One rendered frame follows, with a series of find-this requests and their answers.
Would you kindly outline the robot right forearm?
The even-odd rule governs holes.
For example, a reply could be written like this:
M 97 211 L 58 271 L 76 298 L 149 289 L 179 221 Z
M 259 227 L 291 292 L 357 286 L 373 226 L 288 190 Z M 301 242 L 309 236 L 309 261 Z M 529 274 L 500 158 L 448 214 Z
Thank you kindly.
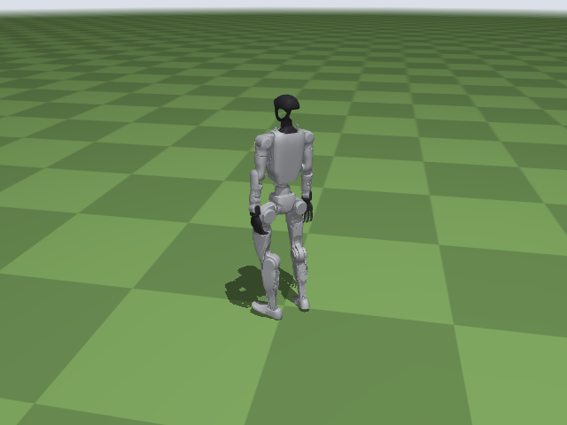
M 308 172 L 301 173 L 301 183 L 302 183 L 302 185 L 301 185 L 300 188 L 301 188 L 301 190 L 302 190 L 302 197 L 303 197 L 303 198 L 309 198 L 309 193 L 310 193 L 310 191 L 312 191 L 312 190 L 311 190 L 311 188 L 312 188 L 312 185 L 311 185 L 311 183 L 312 183 L 312 182 L 311 182 L 311 181 L 312 181 L 312 178 L 313 178 L 313 168 L 312 168 L 310 171 L 308 171 Z

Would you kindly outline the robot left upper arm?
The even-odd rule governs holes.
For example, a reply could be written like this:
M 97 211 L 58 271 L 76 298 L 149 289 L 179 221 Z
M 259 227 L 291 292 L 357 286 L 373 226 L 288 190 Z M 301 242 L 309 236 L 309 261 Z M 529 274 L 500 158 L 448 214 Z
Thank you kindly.
M 253 169 L 258 173 L 259 182 L 264 180 L 266 177 L 266 165 L 268 159 L 268 149 L 271 148 L 273 143 L 274 135 L 271 133 L 258 135 L 255 138 L 255 165 L 256 168 Z

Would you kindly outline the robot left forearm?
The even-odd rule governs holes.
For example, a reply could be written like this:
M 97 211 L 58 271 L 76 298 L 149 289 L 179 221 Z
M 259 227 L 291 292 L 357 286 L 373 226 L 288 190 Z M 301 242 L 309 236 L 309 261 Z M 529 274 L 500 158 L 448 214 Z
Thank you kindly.
M 258 173 L 255 170 L 250 172 L 250 196 L 249 196 L 249 211 L 255 213 L 255 206 L 260 207 L 260 195 L 263 185 L 259 183 Z

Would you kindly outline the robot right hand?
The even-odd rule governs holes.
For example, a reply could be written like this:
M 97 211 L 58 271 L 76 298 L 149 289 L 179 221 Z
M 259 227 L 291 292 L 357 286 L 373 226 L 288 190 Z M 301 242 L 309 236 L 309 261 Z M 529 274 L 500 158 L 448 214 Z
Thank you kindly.
M 306 218 L 307 218 L 306 222 L 312 221 L 312 219 L 313 219 L 313 206 L 310 202 L 312 200 L 312 191 L 310 191 L 310 193 L 309 193 L 309 198 L 303 198 L 302 197 L 302 200 L 304 200 L 304 202 L 307 203 L 307 210 L 304 213 L 304 221 L 302 223 L 305 222 Z M 309 212 L 310 212 L 310 220 L 309 220 Z

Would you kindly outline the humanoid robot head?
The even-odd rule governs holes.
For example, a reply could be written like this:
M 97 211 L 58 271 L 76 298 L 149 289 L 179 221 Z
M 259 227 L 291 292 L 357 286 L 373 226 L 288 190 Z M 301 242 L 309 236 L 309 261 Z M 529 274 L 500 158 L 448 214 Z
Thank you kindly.
M 293 134 L 298 133 L 291 123 L 290 114 L 291 110 L 299 109 L 299 101 L 296 97 L 291 95 L 281 95 L 274 100 L 276 119 L 281 121 L 281 128 L 278 130 L 281 133 Z M 286 115 L 280 119 L 278 116 L 278 109 L 283 109 Z

